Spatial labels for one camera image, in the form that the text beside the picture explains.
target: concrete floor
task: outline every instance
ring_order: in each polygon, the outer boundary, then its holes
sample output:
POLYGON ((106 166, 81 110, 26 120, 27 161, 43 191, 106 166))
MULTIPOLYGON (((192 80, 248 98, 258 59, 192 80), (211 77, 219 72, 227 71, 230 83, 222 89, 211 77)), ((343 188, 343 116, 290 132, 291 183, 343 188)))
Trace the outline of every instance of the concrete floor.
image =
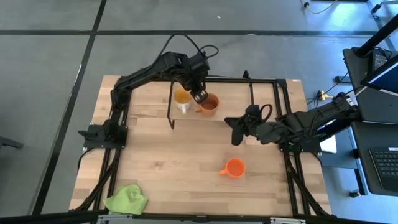
MULTIPOLYGON (((1 30, 91 30, 100 0, 0 0, 1 30)), ((311 1, 319 11, 329 2, 311 1)), ((377 12, 385 24, 397 6, 377 12)), ((304 11, 296 0, 145 1, 108 0, 99 30, 264 30, 377 31, 366 3, 338 2, 323 14, 304 11)), ((103 75, 127 75, 150 64, 167 35, 97 36, 68 127, 44 213, 68 210, 83 139, 77 131, 91 120, 103 75)), ((0 35, 0 136, 25 143, 22 150, 0 150, 0 217, 26 215, 34 203, 40 176, 85 51, 87 35, 0 35)), ((214 44, 211 74, 256 78, 298 78, 305 94, 329 89, 344 75, 342 50, 360 46, 369 36, 193 35, 199 46, 214 44)), ((398 48, 398 34, 391 35, 398 48)), ((385 42, 380 44, 387 48, 385 42)), ((194 54, 182 37, 167 50, 194 54)), ((339 85, 335 95, 349 91, 339 85)), ((368 195, 349 198, 357 189, 354 172, 324 168, 332 211, 341 218, 397 223, 398 198, 368 195)))

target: orange mug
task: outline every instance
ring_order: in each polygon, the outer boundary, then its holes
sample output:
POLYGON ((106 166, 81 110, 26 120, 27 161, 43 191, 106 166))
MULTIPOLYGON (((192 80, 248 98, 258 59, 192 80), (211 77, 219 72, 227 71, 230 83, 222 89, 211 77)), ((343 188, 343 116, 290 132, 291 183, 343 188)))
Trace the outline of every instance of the orange mug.
POLYGON ((221 175, 228 174, 232 178, 239 178, 244 174, 244 163, 241 159, 233 158, 230 159, 226 165, 225 169, 220 171, 221 175))
POLYGON ((214 93, 209 93, 207 98, 198 105, 195 112, 201 112, 206 117, 214 116, 219 102, 218 97, 214 93))

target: green rag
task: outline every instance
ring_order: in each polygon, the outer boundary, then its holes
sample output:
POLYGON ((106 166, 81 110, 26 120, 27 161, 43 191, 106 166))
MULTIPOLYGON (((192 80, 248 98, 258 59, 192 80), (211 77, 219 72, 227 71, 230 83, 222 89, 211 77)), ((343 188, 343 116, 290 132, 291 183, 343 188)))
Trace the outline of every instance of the green rag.
POLYGON ((104 204, 111 212, 141 215, 147 205, 148 197, 141 194, 136 184, 120 186, 112 197, 104 199, 104 204))

